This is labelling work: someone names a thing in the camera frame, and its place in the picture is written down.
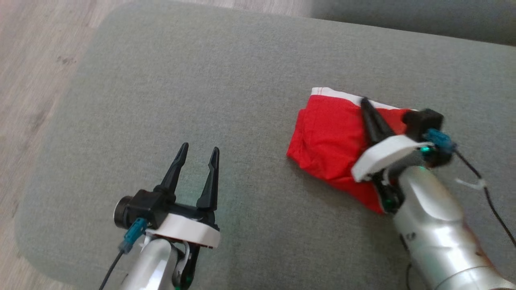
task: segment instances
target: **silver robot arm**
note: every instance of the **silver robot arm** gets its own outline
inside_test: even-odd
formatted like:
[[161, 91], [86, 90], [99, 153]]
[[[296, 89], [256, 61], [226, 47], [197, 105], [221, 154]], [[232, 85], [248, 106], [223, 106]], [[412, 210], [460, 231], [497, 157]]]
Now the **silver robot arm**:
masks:
[[174, 290], [172, 275], [179, 260], [177, 248], [155, 239], [142, 249], [120, 290]]
[[496, 271], [459, 203], [428, 169], [408, 167], [398, 183], [405, 200], [394, 225], [428, 289], [516, 289]]
[[456, 144], [439, 131], [443, 116], [431, 109], [409, 111], [403, 118], [405, 134], [395, 135], [366, 98], [361, 109], [369, 148], [351, 173], [356, 182], [371, 180], [374, 184], [383, 210], [393, 216], [426, 287], [516, 289], [482, 251], [457, 200], [426, 167], [416, 166], [445, 165], [454, 153], [459, 154]]

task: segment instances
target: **gray cushion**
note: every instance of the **gray cushion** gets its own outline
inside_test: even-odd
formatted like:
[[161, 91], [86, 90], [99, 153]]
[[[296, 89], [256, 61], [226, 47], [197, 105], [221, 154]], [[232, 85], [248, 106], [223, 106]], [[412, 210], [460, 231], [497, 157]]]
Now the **gray cushion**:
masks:
[[513, 0], [317, 0], [310, 16], [516, 45]]
[[[310, 89], [431, 107], [485, 174], [509, 227], [516, 204], [516, 49], [384, 28], [164, 2], [102, 24], [47, 130], [17, 216], [23, 255], [52, 278], [98, 287], [124, 234], [115, 204], [152, 189], [182, 142], [177, 188], [193, 204], [221, 152], [218, 249], [192, 289], [400, 289], [407, 254], [392, 221], [311, 178], [285, 153]], [[439, 172], [501, 273], [516, 252], [479, 191]], [[116, 267], [116, 288], [137, 255]], [[413, 273], [412, 283], [417, 284]]]

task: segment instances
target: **blue connector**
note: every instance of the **blue connector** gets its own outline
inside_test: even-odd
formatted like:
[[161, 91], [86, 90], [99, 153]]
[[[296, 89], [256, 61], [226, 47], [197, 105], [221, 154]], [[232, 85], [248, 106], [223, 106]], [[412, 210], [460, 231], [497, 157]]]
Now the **blue connector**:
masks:
[[137, 218], [124, 235], [124, 241], [120, 243], [118, 249], [128, 254], [133, 248], [136, 240], [141, 237], [147, 229], [147, 221], [143, 218]]
[[423, 137], [434, 143], [439, 150], [446, 154], [452, 154], [457, 148], [457, 144], [453, 142], [448, 135], [433, 128], [428, 129]]

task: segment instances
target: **wooden floor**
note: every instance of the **wooden floor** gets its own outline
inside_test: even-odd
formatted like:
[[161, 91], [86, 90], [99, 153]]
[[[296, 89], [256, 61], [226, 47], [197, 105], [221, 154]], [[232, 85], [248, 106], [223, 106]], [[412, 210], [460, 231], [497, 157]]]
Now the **wooden floor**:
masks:
[[[45, 128], [88, 43], [106, 15], [130, 1], [0, 0], [0, 289], [73, 289], [20, 256], [14, 216]], [[184, 2], [307, 16], [311, 1]]]

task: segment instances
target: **folded red garment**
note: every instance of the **folded red garment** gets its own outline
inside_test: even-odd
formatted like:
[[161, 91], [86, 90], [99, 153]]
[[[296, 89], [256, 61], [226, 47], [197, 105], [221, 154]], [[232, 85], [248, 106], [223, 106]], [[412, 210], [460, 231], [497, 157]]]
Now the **folded red garment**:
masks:
[[[313, 88], [307, 107], [299, 111], [287, 156], [310, 175], [383, 213], [372, 183], [356, 183], [351, 176], [351, 168], [367, 149], [361, 99], [330, 88]], [[404, 133], [401, 119], [408, 109], [371, 103], [396, 134]]]

